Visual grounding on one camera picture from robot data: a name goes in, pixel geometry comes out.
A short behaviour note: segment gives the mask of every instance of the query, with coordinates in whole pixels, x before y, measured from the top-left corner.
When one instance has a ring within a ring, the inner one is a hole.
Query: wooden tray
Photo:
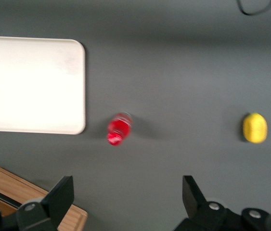
[[[48,192],[0,167],[0,193],[24,203],[27,200],[44,197]],[[82,231],[87,212],[71,205],[60,223],[59,231]]]

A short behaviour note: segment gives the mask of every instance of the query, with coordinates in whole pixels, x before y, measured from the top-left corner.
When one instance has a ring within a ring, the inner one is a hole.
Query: gray table surface
[[[85,131],[0,132],[1,167],[46,190],[73,175],[85,230],[173,230],[186,217],[183,175],[234,212],[271,212],[271,10],[248,17],[234,0],[10,0],[0,1],[0,36],[85,46]],[[106,125],[120,111],[133,115],[133,131],[113,147]],[[250,112],[268,122],[260,145],[240,139]]]

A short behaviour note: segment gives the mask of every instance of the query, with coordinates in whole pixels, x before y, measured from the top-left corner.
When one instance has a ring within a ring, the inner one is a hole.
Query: metal bolt
[[[217,203],[210,203],[209,208],[211,208],[213,210],[219,210],[220,206]]]
[[[249,211],[249,215],[253,218],[261,218],[261,215],[258,211],[255,211],[255,210],[251,210]]]
[[[35,207],[35,204],[31,204],[31,205],[26,206],[26,207],[24,208],[24,210],[25,210],[25,211],[30,211],[30,210],[34,209],[34,207]]]

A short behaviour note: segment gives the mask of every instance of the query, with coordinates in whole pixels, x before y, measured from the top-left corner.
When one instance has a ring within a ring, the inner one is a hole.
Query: white tray
[[[84,127],[83,46],[0,37],[0,131],[79,134]]]

